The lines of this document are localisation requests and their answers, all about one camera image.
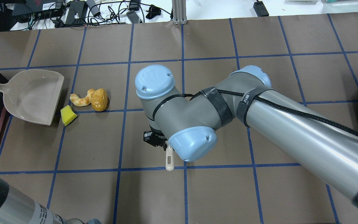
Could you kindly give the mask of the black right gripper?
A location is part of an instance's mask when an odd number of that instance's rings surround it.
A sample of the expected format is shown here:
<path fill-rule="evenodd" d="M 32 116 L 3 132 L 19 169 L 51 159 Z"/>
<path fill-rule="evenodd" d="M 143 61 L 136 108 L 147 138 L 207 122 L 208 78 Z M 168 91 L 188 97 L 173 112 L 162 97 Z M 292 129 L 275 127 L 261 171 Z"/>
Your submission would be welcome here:
<path fill-rule="evenodd" d="M 158 129 L 150 126 L 149 131 L 144 131 L 144 142 L 151 146 L 167 148 L 167 141 L 165 135 Z"/>

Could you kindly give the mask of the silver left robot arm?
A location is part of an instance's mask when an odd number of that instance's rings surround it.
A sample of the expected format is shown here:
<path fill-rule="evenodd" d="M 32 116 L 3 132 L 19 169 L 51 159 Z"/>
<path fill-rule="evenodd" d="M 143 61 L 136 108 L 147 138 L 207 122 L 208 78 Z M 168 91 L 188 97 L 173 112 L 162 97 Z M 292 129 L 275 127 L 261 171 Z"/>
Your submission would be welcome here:
<path fill-rule="evenodd" d="M 0 224 L 83 224 L 64 219 L 0 178 Z"/>

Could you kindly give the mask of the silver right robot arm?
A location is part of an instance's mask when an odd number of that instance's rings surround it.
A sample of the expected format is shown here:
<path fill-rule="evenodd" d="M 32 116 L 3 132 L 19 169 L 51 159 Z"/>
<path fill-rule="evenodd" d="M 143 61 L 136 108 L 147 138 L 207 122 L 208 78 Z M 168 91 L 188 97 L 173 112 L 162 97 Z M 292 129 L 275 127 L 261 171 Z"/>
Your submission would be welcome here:
<path fill-rule="evenodd" d="M 238 119 L 358 208 L 358 132 L 275 91 L 261 68 L 246 66 L 186 99 L 170 69 L 142 68 L 135 91 L 151 130 L 144 141 L 168 144 L 186 162 L 211 151 L 216 130 Z"/>

